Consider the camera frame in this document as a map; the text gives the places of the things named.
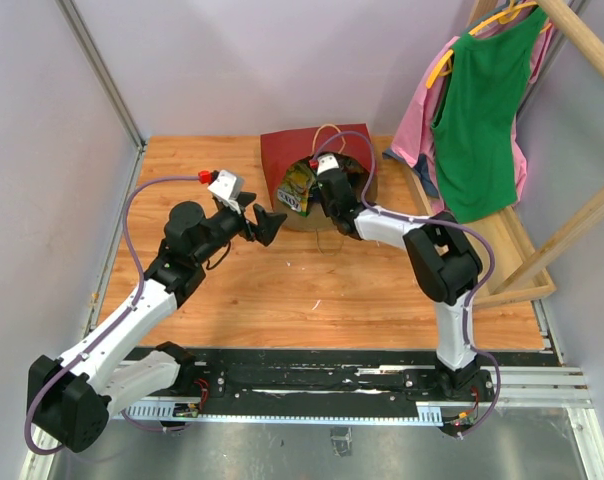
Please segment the wooden clothes rack frame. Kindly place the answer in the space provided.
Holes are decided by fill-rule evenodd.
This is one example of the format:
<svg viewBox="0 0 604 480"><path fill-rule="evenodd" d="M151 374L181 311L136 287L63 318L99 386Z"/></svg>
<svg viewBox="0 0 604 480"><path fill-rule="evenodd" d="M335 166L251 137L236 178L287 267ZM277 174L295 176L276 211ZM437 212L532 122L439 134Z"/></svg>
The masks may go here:
<svg viewBox="0 0 604 480"><path fill-rule="evenodd" d="M517 207L474 224L497 270L478 309L543 299L596 277L604 242L604 77L557 35L518 120L529 177Z"/></svg>

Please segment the green tank top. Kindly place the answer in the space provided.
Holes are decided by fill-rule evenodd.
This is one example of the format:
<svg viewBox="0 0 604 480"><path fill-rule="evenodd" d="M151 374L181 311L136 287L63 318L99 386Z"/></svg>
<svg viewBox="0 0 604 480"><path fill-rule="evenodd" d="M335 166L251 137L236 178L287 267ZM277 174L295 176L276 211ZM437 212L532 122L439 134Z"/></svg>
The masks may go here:
<svg viewBox="0 0 604 480"><path fill-rule="evenodd" d="M514 204L511 128L531 75L543 10L454 56L443 103L432 123L438 190L460 223Z"/></svg>

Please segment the yellow clothes hanger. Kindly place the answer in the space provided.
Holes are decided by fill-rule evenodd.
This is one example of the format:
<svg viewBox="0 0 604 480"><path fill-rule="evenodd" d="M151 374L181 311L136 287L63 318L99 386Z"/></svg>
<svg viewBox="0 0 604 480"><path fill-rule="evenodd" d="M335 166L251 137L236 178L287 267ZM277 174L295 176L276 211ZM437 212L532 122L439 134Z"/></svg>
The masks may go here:
<svg viewBox="0 0 604 480"><path fill-rule="evenodd" d="M467 33L458 38L436 62L435 66L426 77L426 89L431 89L438 78L445 77L452 73L454 56L457 55L463 47L471 45L478 34L485 32L494 24L507 25L515 21L523 10L533 9L538 6L539 4L536 1L509 1L505 7L502 7L496 13L490 14L485 19L480 20Z"/></svg>

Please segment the aluminium corner post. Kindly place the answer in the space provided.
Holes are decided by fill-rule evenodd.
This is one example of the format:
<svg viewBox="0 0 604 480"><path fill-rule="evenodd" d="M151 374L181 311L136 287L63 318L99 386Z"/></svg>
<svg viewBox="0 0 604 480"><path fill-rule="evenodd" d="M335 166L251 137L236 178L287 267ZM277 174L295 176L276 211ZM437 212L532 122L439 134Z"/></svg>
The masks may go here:
<svg viewBox="0 0 604 480"><path fill-rule="evenodd" d="M146 147L147 141L126 105L76 2L73 0L55 0L55 4L69 25L128 137L138 150L143 150Z"/></svg>

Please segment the green Fox's candy packet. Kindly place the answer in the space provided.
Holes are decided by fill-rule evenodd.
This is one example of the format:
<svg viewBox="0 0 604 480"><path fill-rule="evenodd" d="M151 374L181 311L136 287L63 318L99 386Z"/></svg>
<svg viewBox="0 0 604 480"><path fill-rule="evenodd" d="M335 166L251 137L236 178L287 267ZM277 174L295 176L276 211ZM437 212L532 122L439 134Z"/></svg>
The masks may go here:
<svg viewBox="0 0 604 480"><path fill-rule="evenodd" d="M293 212L307 217L312 203L316 175L309 159L292 164L276 189L276 198Z"/></svg>

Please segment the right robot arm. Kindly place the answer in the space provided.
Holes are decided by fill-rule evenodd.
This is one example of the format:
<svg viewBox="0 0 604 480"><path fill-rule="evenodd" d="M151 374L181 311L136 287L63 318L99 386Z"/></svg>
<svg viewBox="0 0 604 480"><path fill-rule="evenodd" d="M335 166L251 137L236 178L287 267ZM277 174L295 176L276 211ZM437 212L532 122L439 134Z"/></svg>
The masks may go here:
<svg viewBox="0 0 604 480"><path fill-rule="evenodd" d="M467 231L444 212L411 217L367 205L338 167L320 169L317 184L323 211L341 234L407 253L418 286L435 305L436 390L448 400L462 397L479 372L471 326L473 297L483 270Z"/></svg>

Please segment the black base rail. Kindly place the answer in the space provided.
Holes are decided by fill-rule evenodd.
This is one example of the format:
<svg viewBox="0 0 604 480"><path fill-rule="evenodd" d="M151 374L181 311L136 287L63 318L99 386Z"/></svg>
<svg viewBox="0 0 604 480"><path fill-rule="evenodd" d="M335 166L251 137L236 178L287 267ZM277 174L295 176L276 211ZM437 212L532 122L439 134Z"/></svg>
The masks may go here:
<svg viewBox="0 0 604 480"><path fill-rule="evenodd" d="M148 399L187 401L195 413L207 402L239 397L398 396L441 409L443 424L473 421L489 405L499 383L479 364L471 386L453 396L439 388L429 352L380 350L195 349L181 354L188 379L159 387Z"/></svg>

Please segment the red brown paper bag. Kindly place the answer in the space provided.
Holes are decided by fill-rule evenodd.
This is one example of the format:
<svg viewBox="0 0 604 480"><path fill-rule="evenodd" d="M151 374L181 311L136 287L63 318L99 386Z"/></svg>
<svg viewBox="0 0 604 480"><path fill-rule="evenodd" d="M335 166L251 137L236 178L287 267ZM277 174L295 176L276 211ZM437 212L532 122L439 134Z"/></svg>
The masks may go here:
<svg viewBox="0 0 604 480"><path fill-rule="evenodd" d="M276 189L286 170L295 162L309 159L315 175L313 156L333 153L345 172L356 195L367 187L366 199L374 203L377 197L377 179L368 183L372 166L371 140L369 130L364 123L328 124L318 127L283 130L260 136L260 152L268 197L273 210L286 213L284 226L294 232L311 233L315 236L318 249L328 254L333 248L328 243L328 232L335 228L331 219L326 217L321 206L321 195L317 184L312 190L312 203L307 217L293 212L276 198Z"/></svg>

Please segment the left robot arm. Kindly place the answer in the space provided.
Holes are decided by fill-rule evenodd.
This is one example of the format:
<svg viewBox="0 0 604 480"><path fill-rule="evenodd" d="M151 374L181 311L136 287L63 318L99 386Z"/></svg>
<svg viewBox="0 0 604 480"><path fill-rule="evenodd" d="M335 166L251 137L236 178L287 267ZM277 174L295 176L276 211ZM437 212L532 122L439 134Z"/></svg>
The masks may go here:
<svg viewBox="0 0 604 480"><path fill-rule="evenodd" d="M182 396L203 389L199 366L186 349L165 342L127 367L121 361L164 319L175 313L206 277L210 258L234 237L270 245L287 216L266 211L255 194L217 200L214 215L200 204L174 206L158 254L131 295L90 335L58 358L45 355L29 368L24 437L39 455L32 429L40 428L61 448L79 453L91 446L109 420L160 390Z"/></svg>

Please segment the blue grey shirt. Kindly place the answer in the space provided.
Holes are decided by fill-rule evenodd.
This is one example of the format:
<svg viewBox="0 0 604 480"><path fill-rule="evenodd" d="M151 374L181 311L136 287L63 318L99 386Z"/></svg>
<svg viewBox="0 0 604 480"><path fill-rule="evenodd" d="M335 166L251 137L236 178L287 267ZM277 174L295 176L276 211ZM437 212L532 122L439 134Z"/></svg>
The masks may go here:
<svg viewBox="0 0 604 480"><path fill-rule="evenodd" d="M383 151L383 156L385 158L390 158L398 162L405 163L405 159L401 155L396 154L391 148L385 149ZM416 174L425 194L431 198L438 198L439 191L431 180L427 165L427 158L424 154L418 155L418 160L413 166L411 166L411 170Z"/></svg>

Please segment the pink shirt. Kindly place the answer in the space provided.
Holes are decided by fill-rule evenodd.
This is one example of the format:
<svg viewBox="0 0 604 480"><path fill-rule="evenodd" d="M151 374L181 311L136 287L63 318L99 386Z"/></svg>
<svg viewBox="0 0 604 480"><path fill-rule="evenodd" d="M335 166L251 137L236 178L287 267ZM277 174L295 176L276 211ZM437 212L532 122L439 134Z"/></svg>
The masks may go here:
<svg viewBox="0 0 604 480"><path fill-rule="evenodd" d="M506 29L507 28L505 25L494 24L485 32L478 35L478 37L490 38L498 33L501 33L502 31L506 31ZM545 30L538 36L534 44L530 59L531 75L528 80L529 85L533 85L537 81L553 33L554 29L552 27L548 30ZM390 147L396 154L401 155L405 159L406 164L410 168L418 160L418 155L424 154L427 158L427 165L431 180L436 187L437 179L435 171L435 144L431 125L434 120L436 110L446 95L446 82L444 77L438 78L434 86L427 90L425 87L425 80L427 75L435 66L436 62L458 38L460 37L453 36L432 60L420 81L421 83L418 84L418 87L416 88L413 97L409 102L407 110L400 122ZM515 183L518 198L517 201L519 201L521 199L527 179L527 160L521 148L517 144L516 138L516 121L514 120L511 128L511 145L514 155ZM430 205L436 212L439 212L444 208L444 203L440 198L440 195L438 198L431 198L427 196L427 202L428 205Z"/></svg>

